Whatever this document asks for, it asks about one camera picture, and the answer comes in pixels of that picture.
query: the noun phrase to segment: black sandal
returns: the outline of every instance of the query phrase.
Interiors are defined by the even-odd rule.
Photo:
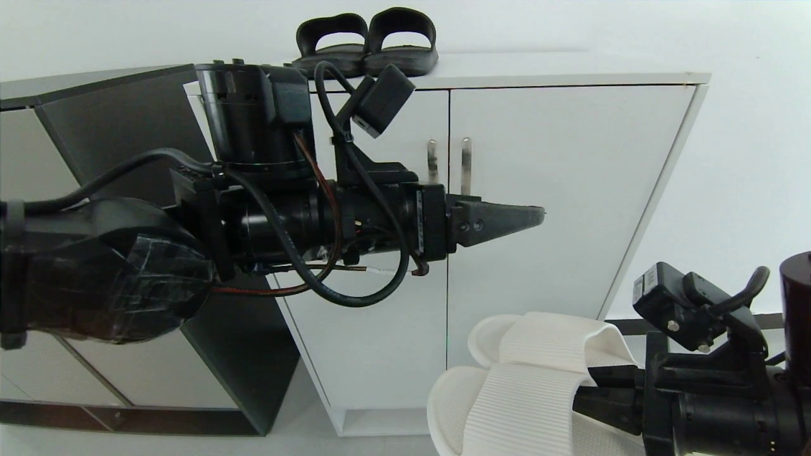
[[[335,65],[347,78],[363,75],[363,55],[365,45],[346,43],[316,49],[318,41],[333,33],[357,33],[364,39],[368,28],[366,21],[354,13],[344,13],[331,17],[310,19],[298,26],[296,44],[301,51],[301,58],[295,59],[290,66],[298,68],[306,77],[312,79],[315,65],[324,60]]]
[[[381,49],[383,39],[397,32],[421,33],[431,42],[431,47],[406,45]],[[366,54],[363,64],[367,75],[380,75],[389,63],[393,63],[406,76],[426,75],[439,60],[434,23],[424,13],[410,8],[397,6],[381,11],[369,23]]]

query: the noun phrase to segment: label sticker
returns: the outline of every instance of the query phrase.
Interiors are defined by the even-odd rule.
[[[648,269],[648,272],[646,272],[643,277],[645,278],[645,289],[642,291],[642,295],[647,295],[659,284],[659,275],[656,273],[656,265]]]
[[[633,283],[633,303],[637,303],[637,301],[642,297],[642,283],[645,281],[645,276],[639,277]]]

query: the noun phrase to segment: black cable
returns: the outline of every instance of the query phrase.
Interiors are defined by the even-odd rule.
[[[339,148],[349,159],[350,164],[355,169],[355,172],[360,176],[361,180],[363,181],[364,186],[366,189],[371,193],[371,195],[375,198],[377,204],[383,209],[386,217],[392,224],[395,233],[397,234],[397,240],[400,243],[400,262],[397,265],[397,271],[392,277],[392,280],[386,284],[383,288],[378,290],[377,292],[373,293],[364,298],[358,299],[377,299],[378,296],[381,296],[378,300],[382,300],[385,297],[392,294],[402,283],[403,279],[405,278],[408,268],[409,268],[409,252],[408,252],[408,241],[406,239],[406,233],[403,231],[400,222],[397,220],[397,216],[394,215],[394,212],[389,207],[388,202],[386,201],[385,196],[377,187],[377,184],[371,179],[369,173],[363,168],[363,164],[358,159],[357,154],[354,152],[354,148],[350,142],[347,140],[350,138],[348,135],[348,131],[344,129],[344,127],[338,122],[337,117],[333,111],[332,106],[329,103],[329,98],[327,96],[327,90],[324,87],[324,73],[329,71],[332,74],[339,84],[350,94],[354,92],[354,87],[352,84],[346,79],[346,77],[341,74],[341,72],[335,68],[333,64],[330,62],[319,62],[318,65],[315,66],[315,93],[318,96],[318,101],[321,104],[321,109],[324,111],[324,117],[327,119],[330,127],[333,129],[333,141],[335,142],[335,147]]]
[[[766,266],[758,266],[755,272],[752,273],[752,277],[749,278],[749,283],[746,284],[746,287],[730,299],[710,307],[710,314],[713,316],[721,316],[749,305],[752,303],[752,299],[763,291],[763,287],[766,286],[768,280],[769,268]]]
[[[324,73],[326,71],[329,71],[329,74],[333,75],[335,80],[337,80],[350,95],[354,93],[354,87],[352,87],[352,84],[350,84],[347,78],[330,62],[323,61],[315,65],[313,80],[315,81],[315,94],[318,96],[318,102],[321,104],[321,110],[324,112],[327,123],[333,129],[333,134],[343,136],[345,133],[344,127],[338,122],[333,107],[329,104],[327,89],[324,86]]]
[[[315,274],[310,271],[309,266],[304,262],[301,255],[298,254],[298,250],[296,249],[295,244],[293,244],[293,240],[285,230],[284,222],[281,220],[279,212],[277,212],[276,208],[273,207],[273,203],[270,202],[270,199],[264,194],[262,189],[253,183],[253,181],[251,181],[245,174],[242,174],[239,171],[225,168],[223,169],[223,174],[226,178],[231,179],[237,184],[241,185],[242,188],[250,193],[251,196],[256,200],[256,203],[259,205],[265,217],[268,219],[271,229],[273,229],[273,232],[279,238],[281,249],[285,252],[285,255],[287,255],[288,259],[290,260],[290,264],[295,268],[296,273],[298,273],[299,277],[304,281],[304,283],[306,283],[318,296],[344,307],[364,308],[386,299],[397,289],[400,282],[402,282],[402,278],[405,276],[405,270],[403,270],[403,274],[401,274],[399,281],[392,280],[382,289],[368,296],[357,297],[342,295],[341,293],[330,289],[328,286],[324,285],[318,280]],[[407,255],[405,257],[405,268],[408,269]]]
[[[774,355],[766,360],[766,366],[776,366],[786,360],[786,352]]]
[[[170,158],[181,166],[201,174],[211,174],[211,165],[201,163],[194,158],[189,157],[185,153],[177,150],[176,148],[156,148],[144,153],[139,153],[133,157],[122,161],[113,169],[106,171],[101,176],[93,179],[89,183],[84,184],[82,187],[68,193],[65,196],[54,198],[53,200],[43,201],[30,201],[25,203],[25,213],[28,215],[55,213],[62,209],[75,206],[82,200],[89,198],[103,187],[109,185],[114,180],[121,178],[124,174],[128,174],[133,170],[140,168],[153,161],[162,158]],[[6,203],[0,202],[0,211],[6,212]]]

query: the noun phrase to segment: white floor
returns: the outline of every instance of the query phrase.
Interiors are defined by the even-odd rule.
[[[429,436],[335,435],[299,364],[267,437],[155,437],[0,426],[2,456],[436,456]]]

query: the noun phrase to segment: white cabinet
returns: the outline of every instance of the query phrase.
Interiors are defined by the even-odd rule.
[[[494,313],[597,318],[670,153],[694,86],[451,92],[451,187],[470,145],[471,193],[547,212],[533,230],[460,248],[448,268],[448,366]]]
[[[417,92],[378,140],[356,129],[373,160],[400,161],[423,180],[435,140],[452,193],[466,138],[473,195],[548,214],[540,227],[460,247],[370,308],[312,293],[280,301],[339,435],[427,433],[428,391],[447,367],[473,363],[467,335],[486,316],[604,316],[706,92],[709,75],[685,70],[592,53],[445,54],[412,79]],[[347,96],[331,98],[337,111]],[[312,101],[319,163],[334,177],[331,134]],[[393,269],[396,258],[361,261]],[[300,283],[277,278],[272,286]],[[368,294],[389,278],[337,271],[326,282]]]
[[[331,96],[335,111],[346,98]],[[312,103],[319,164],[328,179],[334,179],[330,130],[315,97]],[[356,136],[372,160],[400,161],[425,180],[427,145],[434,140],[442,164],[440,181],[447,185],[448,92],[417,92],[378,140],[362,132]],[[325,283],[344,294],[369,295],[391,280],[398,257],[390,252],[361,258],[361,265],[391,273],[335,271]],[[277,279],[281,286],[301,283],[295,273],[277,274]],[[426,277],[406,275],[392,296],[368,308],[342,308],[314,293],[280,300],[294,321],[291,329],[300,337],[299,349],[315,367],[314,380],[323,388],[329,407],[425,407],[428,392],[445,370],[446,279],[445,263],[434,263]]]

